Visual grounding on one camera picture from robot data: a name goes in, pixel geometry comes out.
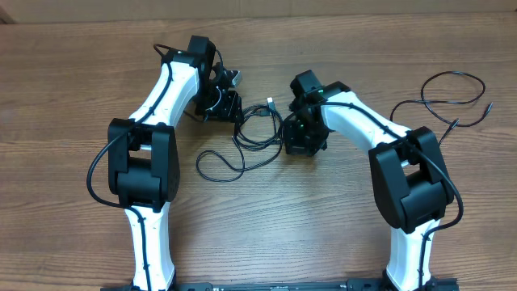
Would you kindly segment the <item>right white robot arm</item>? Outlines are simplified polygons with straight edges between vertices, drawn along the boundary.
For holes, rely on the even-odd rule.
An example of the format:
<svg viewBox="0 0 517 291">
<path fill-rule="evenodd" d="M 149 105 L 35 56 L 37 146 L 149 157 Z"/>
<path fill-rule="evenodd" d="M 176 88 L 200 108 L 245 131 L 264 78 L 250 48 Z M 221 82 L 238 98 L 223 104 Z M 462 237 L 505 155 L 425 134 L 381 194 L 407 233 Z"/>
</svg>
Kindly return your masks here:
<svg viewBox="0 0 517 291">
<path fill-rule="evenodd" d="M 332 132 L 365 151 L 376 207 L 391 229 L 389 262 L 379 279 L 346 280 L 345 290 L 457 290 L 455 279 L 431 275 L 431 245 L 449 204 L 462 202 L 439 143 L 427 127 L 408 129 L 362 103 L 341 82 L 295 79 L 284 122 L 288 154 L 312 156 Z"/>
</svg>

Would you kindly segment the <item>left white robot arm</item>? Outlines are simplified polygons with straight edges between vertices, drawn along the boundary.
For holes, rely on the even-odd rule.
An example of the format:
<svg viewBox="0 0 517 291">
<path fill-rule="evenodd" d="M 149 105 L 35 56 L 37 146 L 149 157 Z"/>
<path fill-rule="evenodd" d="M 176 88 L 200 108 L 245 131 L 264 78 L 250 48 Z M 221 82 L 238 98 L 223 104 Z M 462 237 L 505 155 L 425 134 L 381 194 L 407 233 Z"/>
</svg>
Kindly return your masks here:
<svg viewBox="0 0 517 291">
<path fill-rule="evenodd" d="M 86 187 L 99 203 L 126 214 L 135 272 L 126 290 L 172 290 L 169 211 L 180 180 L 175 130 L 190 102 L 205 120 L 234 122 L 241 101 L 238 70 L 214 62 L 213 43 L 186 51 L 156 44 L 161 73 L 145 102 L 127 119 L 113 119 L 107 144 L 92 161 Z"/>
</svg>

